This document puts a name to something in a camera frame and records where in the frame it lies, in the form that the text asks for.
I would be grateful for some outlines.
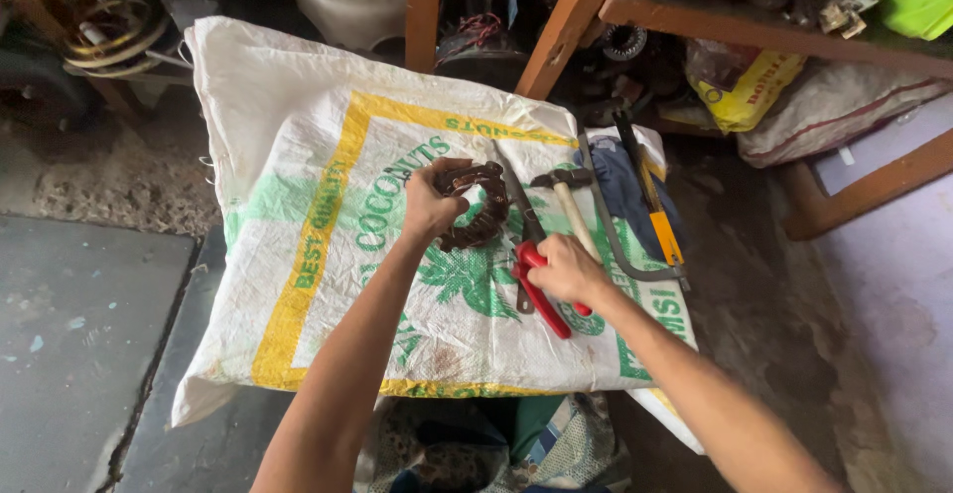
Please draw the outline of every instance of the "wooden hammer handle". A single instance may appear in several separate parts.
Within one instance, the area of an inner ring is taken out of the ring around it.
[[[555,191],[555,196],[559,198],[562,211],[569,219],[569,224],[573,227],[573,233],[579,238],[582,247],[586,248],[586,252],[592,255],[597,262],[602,264],[602,257],[599,255],[599,250],[596,249],[596,243],[593,242],[593,238],[589,235],[589,229],[586,227],[586,222],[582,219],[582,213],[579,212],[579,207],[576,206],[576,199],[573,198],[572,192],[569,191],[569,186],[567,186],[565,182],[556,182],[553,185],[553,191]]]

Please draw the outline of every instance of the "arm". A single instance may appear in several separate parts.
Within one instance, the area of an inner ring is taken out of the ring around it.
[[[618,290],[575,237],[553,234],[539,251],[549,266],[530,270],[530,281],[618,331],[738,491],[841,490],[778,417]]]
[[[462,198],[437,194],[434,173],[469,165],[439,158],[414,172],[398,241],[315,356],[268,445],[253,493],[351,491],[413,275],[431,241],[468,208]]]

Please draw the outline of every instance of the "wooden shelf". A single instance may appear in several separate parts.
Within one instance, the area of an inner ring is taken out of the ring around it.
[[[872,63],[953,79],[953,45],[944,38],[922,41],[902,37],[877,24],[853,39],[824,35],[758,14],[754,7],[711,0],[605,0],[599,14],[609,24],[640,25],[683,37],[801,53],[825,59]]]

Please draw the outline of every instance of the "hammer head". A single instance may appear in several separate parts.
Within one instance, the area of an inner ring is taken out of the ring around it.
[[[587,169],[556,169],[541,174],[530,182],[531,188],[553,188],[559,182],[565,182],[571,190],[589,186],[593,176]]]

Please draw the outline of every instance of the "blue cloth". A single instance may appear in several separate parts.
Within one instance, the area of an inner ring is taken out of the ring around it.
[[[589,140],[589,148],[593,156],[596,180],[602,189],[602,198],[605,199],[605,206],[608,207],[609,213],[615,217],[624,218],[632,231],[636,233],[638,242],[642,244],[645,252],[656,260],[664,261],[665,254],[661,250],[659,237],[656,236],[655,227],[649,217],[649,208],[642,198],[642,189],[638,184],[636,170],[632,167],[629,154],[626,153],[622,142],[617,137],[600,135]],[[573,154],[573,161],[577,166],[582,167],[582,153],[579,150]],[[652,181],[655,182],[656,192],[659,193],[661,206],[668,215],[675,241],[684,250],[685,234],[679,211],[675,208],[672,198],[668,196],[665,184],[655,174],[652,175]]]

